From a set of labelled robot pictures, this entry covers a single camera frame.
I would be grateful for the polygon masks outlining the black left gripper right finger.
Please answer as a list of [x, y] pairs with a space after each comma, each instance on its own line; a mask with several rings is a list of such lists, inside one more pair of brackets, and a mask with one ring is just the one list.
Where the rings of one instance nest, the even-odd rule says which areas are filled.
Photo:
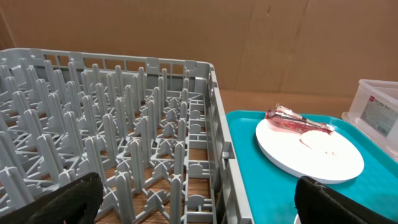
[[302, 224], [397, 224], [309, 176], [297, 181], [294, 204]]

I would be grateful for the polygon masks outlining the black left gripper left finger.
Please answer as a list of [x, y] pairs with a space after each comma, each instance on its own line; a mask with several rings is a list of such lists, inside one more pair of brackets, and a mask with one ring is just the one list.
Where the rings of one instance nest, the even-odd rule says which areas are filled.
[[96, 172], [3, 217], [2, 224], [94, 223], [103, 203], [103, 183]]

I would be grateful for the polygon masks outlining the grey bowl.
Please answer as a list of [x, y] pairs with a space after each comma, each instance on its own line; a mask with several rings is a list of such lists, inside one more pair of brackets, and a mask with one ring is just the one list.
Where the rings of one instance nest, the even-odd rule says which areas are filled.
[[301, 224], [299, 215], [296, 215], [295, 220], [294, 220], [294, 224]]

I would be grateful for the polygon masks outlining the large white round plate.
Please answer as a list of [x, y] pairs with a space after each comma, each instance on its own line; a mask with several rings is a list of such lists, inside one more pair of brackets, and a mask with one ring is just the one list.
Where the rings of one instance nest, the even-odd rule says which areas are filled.
[[300, 141], [301, 133], [263, 119], [256, 126], [256, 140], [262, 153], [277, 167], [295, 176], [309, 176], [323, 184], [339, 184], [359, 176], [364, 159], [358, 148], [334, 131], [338, 156], [314, 151]]

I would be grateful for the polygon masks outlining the red foil snack wrapper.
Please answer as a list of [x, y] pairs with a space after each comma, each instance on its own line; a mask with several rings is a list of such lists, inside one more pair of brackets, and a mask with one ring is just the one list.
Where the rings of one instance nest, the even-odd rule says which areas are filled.
[[331, 134], [335, 131], [335, 128], [330, 124], [312, 121], [280, 104], [277, 104], [275, 109], [269, 108], [266, 112], [265, 119], [299, 133], [321, 131]]

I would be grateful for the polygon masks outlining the white napkin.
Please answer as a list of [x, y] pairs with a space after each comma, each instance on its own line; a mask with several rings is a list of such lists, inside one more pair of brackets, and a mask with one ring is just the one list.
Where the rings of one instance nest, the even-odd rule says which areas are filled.
[[300, 136], [300, 141], [310, 149], [329, 156], [338, 156], [334, 137], [322, 131], [307, 131]]

